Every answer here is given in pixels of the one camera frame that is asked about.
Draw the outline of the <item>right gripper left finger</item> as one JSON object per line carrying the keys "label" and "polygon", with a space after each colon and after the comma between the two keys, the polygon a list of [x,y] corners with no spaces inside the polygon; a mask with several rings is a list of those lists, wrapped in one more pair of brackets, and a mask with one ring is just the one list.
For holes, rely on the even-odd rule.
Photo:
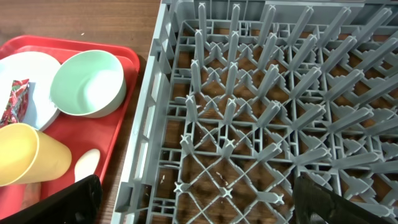
{"label": "right gripper left finger", "polygon": [[89,175],[69,187],[9,217],[1,224],[94,223],[103,190],[97,175]]}

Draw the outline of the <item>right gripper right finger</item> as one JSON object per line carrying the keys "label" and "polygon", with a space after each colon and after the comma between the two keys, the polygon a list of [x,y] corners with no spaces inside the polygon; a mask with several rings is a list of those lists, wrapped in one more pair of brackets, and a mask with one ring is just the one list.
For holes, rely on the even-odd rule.
{"label": "right gripper right finger", "polygon": [[301,175],[293,188],[295,217],[298,223],[387,223],[388,221],[334,191]]}

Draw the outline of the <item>yellow plastic cup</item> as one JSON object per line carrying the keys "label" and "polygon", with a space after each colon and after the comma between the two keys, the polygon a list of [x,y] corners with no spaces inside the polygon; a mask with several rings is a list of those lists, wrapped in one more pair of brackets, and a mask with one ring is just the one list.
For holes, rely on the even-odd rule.
{"label": "yellow plastic cup", "polygon": [[72,163],[69,148],[24,123],[1,128],[1,186],[46,182]]}

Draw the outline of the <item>red snack wrapper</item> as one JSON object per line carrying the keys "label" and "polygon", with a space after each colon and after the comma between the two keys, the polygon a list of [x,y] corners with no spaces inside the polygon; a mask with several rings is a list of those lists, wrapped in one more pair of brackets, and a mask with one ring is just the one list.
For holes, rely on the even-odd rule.
{"label": "red snack wrapper", "polygon": [[1,127],[21,123],[29,105],[29,79],[13,80],[7,104],[1,110]]}

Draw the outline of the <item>mint green bowl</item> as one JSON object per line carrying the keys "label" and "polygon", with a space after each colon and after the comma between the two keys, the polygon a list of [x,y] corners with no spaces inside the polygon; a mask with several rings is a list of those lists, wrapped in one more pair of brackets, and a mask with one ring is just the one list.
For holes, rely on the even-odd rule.
{"label": "mint green bowl", "polygon": [[119,59],[104,50],[88,50],[61,65],[50,87],[50,99],[65,114],[100,118],[119,108],[126,89]]}

